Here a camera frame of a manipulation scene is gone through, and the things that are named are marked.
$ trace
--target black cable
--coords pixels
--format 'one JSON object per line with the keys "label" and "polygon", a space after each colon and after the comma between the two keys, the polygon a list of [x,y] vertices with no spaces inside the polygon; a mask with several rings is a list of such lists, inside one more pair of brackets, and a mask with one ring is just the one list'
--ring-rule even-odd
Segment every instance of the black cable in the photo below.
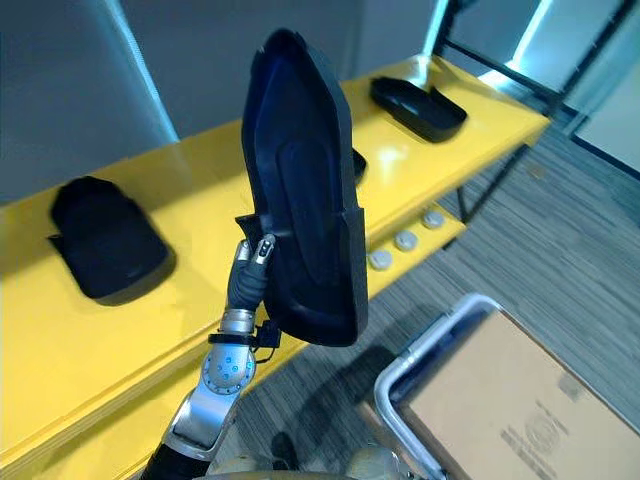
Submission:
{"label": "black cable", "polygon": [[262,360],[256,360],[256,365],[259,365],[261,363],[267,363],[269,360],[271,360],[273,358],[273,354],[276,352],[275,348],[271,349],[271,353],[269,354],[269,356],[267,358],[263,358]]}

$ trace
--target white button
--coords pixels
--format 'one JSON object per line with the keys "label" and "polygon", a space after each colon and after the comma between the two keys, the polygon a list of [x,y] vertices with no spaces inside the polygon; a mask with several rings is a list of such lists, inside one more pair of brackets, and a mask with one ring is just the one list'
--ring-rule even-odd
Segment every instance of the white button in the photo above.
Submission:
{"label": "white button", "polygon": [[401,232],[398,232],[394,238],[394,243],[398,250],[410,252],[418,245],[418,237],[415,233],[410,232],[409,230],[402,230]]}
{"label": "white button", "polygon": [[444,215],[435,210],[427,210],[422,217],[422,224],[427,228],[440,228],[444,225]]}
{"label": "white button", "polygon": [[393,257],[387,250],[376,250],[369,254],[369,264],[374,270],[387,270],[393,263]]}

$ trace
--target black metal frame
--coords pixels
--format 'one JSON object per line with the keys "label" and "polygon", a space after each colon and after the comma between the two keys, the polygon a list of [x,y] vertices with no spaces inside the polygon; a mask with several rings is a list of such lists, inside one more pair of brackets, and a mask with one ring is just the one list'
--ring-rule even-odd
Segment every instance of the black metal frame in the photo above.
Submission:
{"label": "black metal frame", "polygon": [[[637,0],[622,0],[620,6],[614,12],[614,14],[609,17],[609,21],[602,29],[596,40],[591,44],[589,50],[582,58],[582,60],[578,63],[573,73],[569,76],[569,79],[564,83],[564,85],[560,88],[560,90],[556,91],[549,87],[545,87],[544,85],[536,82],[535,80],[530,79],[526,75],[522,75],[521,73],[512,70],[511,68],[505,66],[500,62],[496,62],[495,60],[483,55],[482,53],[474,50],[471,47],[466,45],[462,45],[460,43],[454,42],[449,38],[451,36],[451,30],[453,28],[453,24],[455,22],[455,17],[460,11],[468,5],[468,1],[465,2],[463,0],[450,0],[449,5],[444,13],[444,18],[442,19],[442,24],[440,27],[440,31],[438,32],[438,36],[436,38],[436,43],[433,48],[433,54],[442,56],[445,48],[452,48],[465,56],[486,65],[487,67],[492,68],[493,70],[501,73],[502,75],[516,81],[517,83],[527,87],[530,89],[535,95],[545,101],[545,107],[543,110],[543,114],[547,117],[553,117],[553,115],[560,109],[567,96],[573,91],[575,86],[578,84],[580,79],[584,76],[585,72],[591,66],[591,64],[596,60],[598,55],[602,52],[606,44],[609,42],[614,33],[618,30],[620,25],[625,21],[628,15],[631,13],[633,7],[636,5]],[[513,170],[513,168],[517,165],[517,163],[522,159],[524,154],[528,151],[530,147],[528,145],[521,145],[518,147],[506,161],[502,169],[496,174],[493,178],[487,189],[480,195],[480,197],[475,201],[474,205],[471,209],[467,208],[467,204],[464,196],[464,185],[461,185],[457,188],[457,198],[458,198],[458,210],[459,216],[462,223],[469,223],[473,217],[480,211],[480,209],[484,206],[487,200],[491,197],[491,194],[500,186],[500,184],[507,177],[509,172]],[[453,243],[453,240],[449,242],[445,248],[449,247]]]}

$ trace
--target yellow shelf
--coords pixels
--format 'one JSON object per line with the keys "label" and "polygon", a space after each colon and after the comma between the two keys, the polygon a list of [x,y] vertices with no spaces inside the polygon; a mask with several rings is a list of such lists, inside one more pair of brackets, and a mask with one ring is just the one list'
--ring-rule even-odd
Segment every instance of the yellow shelf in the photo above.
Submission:
{"label": "yellow shelf", "polygon": [[369,98],[372,77],[411,79],[424,86],[421,56],[343,84],[351,107],[353,146],[369,162],[358,200],[365,206],[369,243],[397,230],[425,204],[438,200],[514,148],[533,144],[549,123],[542,115],[440,58],[429,81],[468,114],[460,131],[430,143],[397,123]]}
{"label": "yellow shelf", "polygon": [[[344,84],[354,119],[353,143],[369,162],[358,188],[369,245],[503,153],[535,141],[548,123],[442,60],[430,69],[429,78],[469,114],[452,140],[437,145],[416,138],[368,99],[371,76]],[[421,74],[424,63],[416,57],[372,76],[415,79]],[[56,189],[2,209],[3,475],[23,471],[53,452],[59,453],[58,465],[92,459],[98,462],[96,472],[127,468],[124,446],[109,444],[103,433],[115,429],[123,445],[133,436],[106,419],[136,402],[151,408],[145,392],[197,361],[224,308],[229,265],[241,238],[234,217],[253,209],[240,122],[122,160],[95,175],[118,184],[149,213],[177,252],[177,268],[135,302],[98,305],[80,293],[46,240],[55,233],[48,210]],[[270,368],[295,351],[282,350]],[[170,390],[174,396],[185,393],[184,388]],[[34,392],[46,392],[46,401]],[[86,446],[64,450],[64,455],[56,450],[79,435]],[[141,451],[154,447],[158,437],[151,441],[152,436],[141,440]],[[79,452],[94,440],[97,450],[83,460]],[[115,450],[96,456],[106,445]]]}
{"label": "yellow shelf", "polygon": [[[282,336],[273,359],[260,365],[246,392],[284,365],[307,344]],[[100,419],[93,427],[67,442],[51,445],[46,452],[16,462],[3,471],[3,479],[128,479],[140,470],[158,445],[162,434],[185,395],[196,385],[203,344],[190,362],[132,401]]]}
{"label": "yellow shelf", "polygon": [[441,249],[449,241],[466,230],[467,227],[464,223],[460,222],[441,206],[434,204],[431,206],[431,209],[444,215],[445,222],[441,227],[433,230],[428,229],[422,225],[420,215],[398,229],[398,231],[409,230],[418,237],[418,244],[415,249],[410,252],[399,250],[393,243],[393,235],[387,240],[382,240],[372,245],[370,252],[379,249],[387,250],[393,257],[393,263],[391,268],[384,271],[375,270],[371,265],[367,265],[369,298],[372,298],[385,287],[391,285],[400,276],[423,262],[429,255]]}

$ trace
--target black plastic tray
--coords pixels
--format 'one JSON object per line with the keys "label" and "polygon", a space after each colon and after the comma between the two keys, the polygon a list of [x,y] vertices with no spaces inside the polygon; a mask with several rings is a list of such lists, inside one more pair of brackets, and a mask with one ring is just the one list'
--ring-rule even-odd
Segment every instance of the black plastic tray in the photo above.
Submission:
{"label": "black plastic tray", "polygon": [[364,212],[356,200],[349,107],[325,60],[279,30],[256,54],[242,124],[255,248],[277,237],[265,307],[286,333],[352,344],[367,323]]}
{"label": "black plastic tray", "polygon": [[453,137],[467,118],[467,112],[436,88],[426,92],[407,80],[375,78],[370,95],[396,120],[434,143]]}
{"label": "black plastic tray", "polygon": [[158,286],[175,255],[140,207],[117,185],[77,178],[58,191],[49,237],[80,290],[103,305],[120,305]]}

